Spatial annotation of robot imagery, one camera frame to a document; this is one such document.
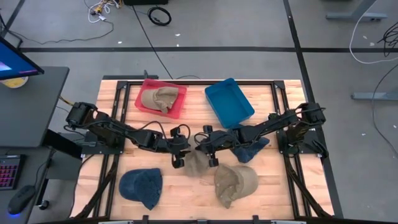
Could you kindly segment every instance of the black floor stripe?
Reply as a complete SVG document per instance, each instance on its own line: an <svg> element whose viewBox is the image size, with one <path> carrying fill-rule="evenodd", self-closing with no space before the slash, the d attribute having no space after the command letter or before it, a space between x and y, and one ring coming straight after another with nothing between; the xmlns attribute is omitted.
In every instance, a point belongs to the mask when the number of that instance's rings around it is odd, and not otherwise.
<svg viewBox="0 0 398 224"><path fill-rule="evenodd" d="M6 26L8 29L12 30L11 29L12 23L14 22L15 18L17 17L17 15L18 15L21 7L24 5L24 3L25 3L25 0L19 0L17 7L14 9L14 12L12 13L11 17L8 19L8 21L6 23ZM6 35L6 33L7 33L7 31L4 30L1 33L1 36L4 37Z"/></svg>
<svg viewBox="0 0 398 224"><path fill-rule="evenodd" d="M295 52L293 47L155 47L156 52ZM150 47L22 47L22 52L153 52Z"/></svg>
<svg viewBox="0 0 398 224"><path fill-rule="evenodd" d="M300 46L300 41L299 41L299 37L297 35L297 30L296 30L296 27L294 24L292 10L290 9L289 0L284 0L284 6L285 6L285 10L286 10L287 20L289 22L290 33L292 34L294 46L296 49L298 64L300 65L300 70L301 70L303 83L304 83L304 87L305 87L305 92L307 94L308 100L310 102L315 102L315 97L313 95L313 91L312 91L312 87L311 87L311 83L310 83L310 77L308 76L307 67L305 66L303 51ZM322 128L317 128L316 130L317 130L317 136L318 136L319 140L321 140L321 142L324 144L325 137L324 137ZM323 162L325 178L326 178L326 182L328 185L328 190L329 190L334 214L336 215L337 218L343 218L343 211L341 208L340 199L338 197L337 187L336 187L336 183L335 183L335 177L334 177L332 169L331 169L330 160L327 158L327 159L322 160L322 162Z"/></svg>
<svg viewBox="0 0 398 224"><path fill-rule="evenodd" d="M293 47L156 47L156 52L296 52ZM382 48L354 48L354 53L383 53ZM22 47L22 52L152 52L150 47ZM349 53L348 48L302 47L302 53Z"/></svg>

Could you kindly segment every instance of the wooden tabletop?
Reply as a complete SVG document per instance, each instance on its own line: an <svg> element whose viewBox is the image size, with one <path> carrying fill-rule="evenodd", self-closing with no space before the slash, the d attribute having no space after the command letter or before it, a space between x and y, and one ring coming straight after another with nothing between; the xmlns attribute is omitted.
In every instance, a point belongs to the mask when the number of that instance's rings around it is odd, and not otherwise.
<svg viewBox="0 0 398 224"><path fill-rule="evenodd" d="M295 108L305 102L300 80L284 81L289 106ZM117 82L117 80L103 80L101 82L96 104L100 111L111 114ZM214 130L222 129L206 100L206 86L189 85L187 88L187 98L180 119L171 119L139 111L134 106L134 100L140 86L132 86L126 124L139 128L149 121L157 120L163 124L166 133L179 124L189 125L192 133L202 131L202 126L205 124L212 125ZM258 124L266 120L269 113L274 112L269 87L241 85L240 88L256 111L243 124ZM120 118L121 110L118 110L118 112L117 119ZM156 124L147 128L160 131ZM188 134L186 130L182 130L182 132L185 135ZM265 137L270 139L270 143L246 164L257 172L259 187L252 195L234 201L230 209L224 208L216 198L213 180L216 167L210 169L203 177L187 177L184 175L183 168L174 169L172 167L170 154L143 151L130 141L126 141L124 154L121 155L119 161L111 219L141 220L143 215L149 215L151 220L250 220L253 215L259 215L260 219L266 220L293 219L284 160L278 151L276 135L271 133ZM229 150L217 152L216 155L220 163L239 164L237 158ZM320 159L314 154L302 154L300 158L307 188L323 209L333 214ZM72 216L82 210L97 189L102 160L103 156L94 156L82 167L76 187ZM124 173L142 168L160 168L162 171L162 195L157 206L151 211L140 202L132 202L122 198L118 190L119 180ZM297 187L296 192L300 214L304 215L302 197ZM103 194L100 214L104 213L106 197L107 192Z"/></svg>

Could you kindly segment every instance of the floor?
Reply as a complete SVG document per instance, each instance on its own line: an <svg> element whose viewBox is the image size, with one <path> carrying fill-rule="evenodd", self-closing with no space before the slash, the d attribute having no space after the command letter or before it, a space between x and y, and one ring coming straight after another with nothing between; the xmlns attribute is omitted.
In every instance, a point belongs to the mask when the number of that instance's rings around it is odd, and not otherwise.
<svg viewBox="0 0 398 224"><path fill-rule="evenodd" d="M86 1L89 5L96 3ZM294 51L298 42L292 38L284 4L287 2L302 48L298 54ZM370 102L350 98L354 91L373 91L395 62L358 63L347 49L355 22L325 19L327 11L350 11L359 3L170 0L164 6L172 15L169 26L155 26L146 15L139 14L139 17L153 45L164 47L159 57L175 78L196 75L303 80L307 97L312 97L308 94L312 91L316 102L327 108L328 121L323 130L344 217L397 221L398 160L373 127ZM394 0L375 3L371 12L383 12L389 17L381 22L359 24L353 47L364 53L356 53L357 58L366 62L384 59L382 53L375 52L382 48L382 43L377 42L397 22L397 7L398 2ZM6 22L11 18L11 30L40 42L85 39L102 35L111 28L111 24L103 22L89 23L88 10L82 0L0 0L0 8ZM148 8L150 6L136 7L141 12ZM62 93L65 98L94 103L103 75L140 75L146 69L150 74L168 79L148 48L150 45L131 9L111 8L111 13L105 16L114 23L114 30L103 38L45 45L26 40L22 46L25 54L39 65L70 67ZM16 42L10 35L6 39ZM303 60L299 63L301 52ZM396 90L397 72L386 78L379 91ZM397 108L394 102L376 103L377 125L395 146L398 145ZM50 127L61 131L66 115L57 110ZM74 182L49 184L45 198L53 202L52 206L45 211L35 210L30 223L61 220L69 213Z"/></svg>

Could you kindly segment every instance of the rgb keyboard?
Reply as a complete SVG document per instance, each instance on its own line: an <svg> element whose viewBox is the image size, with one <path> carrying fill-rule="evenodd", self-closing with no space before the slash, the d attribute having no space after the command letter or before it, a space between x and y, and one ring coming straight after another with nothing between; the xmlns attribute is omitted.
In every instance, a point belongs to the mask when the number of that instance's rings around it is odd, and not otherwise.
<svg viewBox="0 0 398 224"><path fill-rule="evenodd" d="M0 190L16 187L22 168L22 155L0 156Z"/></svg>

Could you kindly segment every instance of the hat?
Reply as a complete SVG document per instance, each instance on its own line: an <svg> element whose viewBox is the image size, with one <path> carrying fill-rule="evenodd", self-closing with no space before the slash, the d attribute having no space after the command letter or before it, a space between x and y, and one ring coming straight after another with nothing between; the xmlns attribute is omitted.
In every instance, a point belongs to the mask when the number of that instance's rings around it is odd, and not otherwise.
<svg viewBox="0 0 398 224"><path fill-rule="evenodd" d="M235 147L230 149L231 152L238 158L239 162L247 163L254 158L257 153L264 148L269 143L269 139L261 137L258 142L252 144L249 147Z"/></svg>
<svg viewBox="0 0 398 224"><path fill-rule="evenodd" d="M220 164L215 174L216 196L224 207L231 202L253 194L259 185L256 171L247 166Z"/></svg>
<svg viewBox="0 0 398 224"><path fill-rule="evenodd" d="M204 152L195 149L197 144L193 136L189 138L188 143L190 152L184 158L185 174L189 177L200 177L210 168L209 157Z"/></svg>
<svg viewBox="0 0 398 224"><path fill-rule="evenodd" d="M123 198L142 202L146 208L152 210L159 201L162 186L160 169L136 169L123 174L119 191Z"/></svg>
<svg viewBox="0 0 398 224"><path fill-rule="evenodd" d="M141 94L141 103L149 109L167 113L177 99L178 88L160 87L155 90L144 90Z"/></svg>

